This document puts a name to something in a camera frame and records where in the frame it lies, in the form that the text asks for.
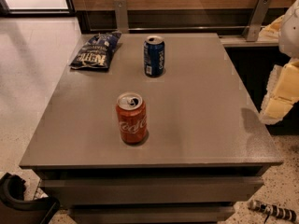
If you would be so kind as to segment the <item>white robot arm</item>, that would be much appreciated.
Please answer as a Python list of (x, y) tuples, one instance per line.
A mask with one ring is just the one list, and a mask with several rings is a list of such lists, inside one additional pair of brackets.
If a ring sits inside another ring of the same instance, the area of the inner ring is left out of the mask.
[(282, 121), (299, 101), (299, 0), (280, 20), (278, 47), (290, 60), (270, 72), (259, 114), (260, 122), (266, 125)]

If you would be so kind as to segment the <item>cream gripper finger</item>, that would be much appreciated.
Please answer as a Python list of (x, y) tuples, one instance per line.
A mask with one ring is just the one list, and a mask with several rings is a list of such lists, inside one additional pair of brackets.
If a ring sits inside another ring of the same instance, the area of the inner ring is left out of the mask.
[(299, 60), (290, 59), (284, 66), (275, 65), (270, 72), (261, 104), (260, 122), (276, 124), (282, 121), (298, 101)]
[(265, 26), (259, 33), (259, 37), (278, 38), (278, 33), (284, 16), (280, 16)]

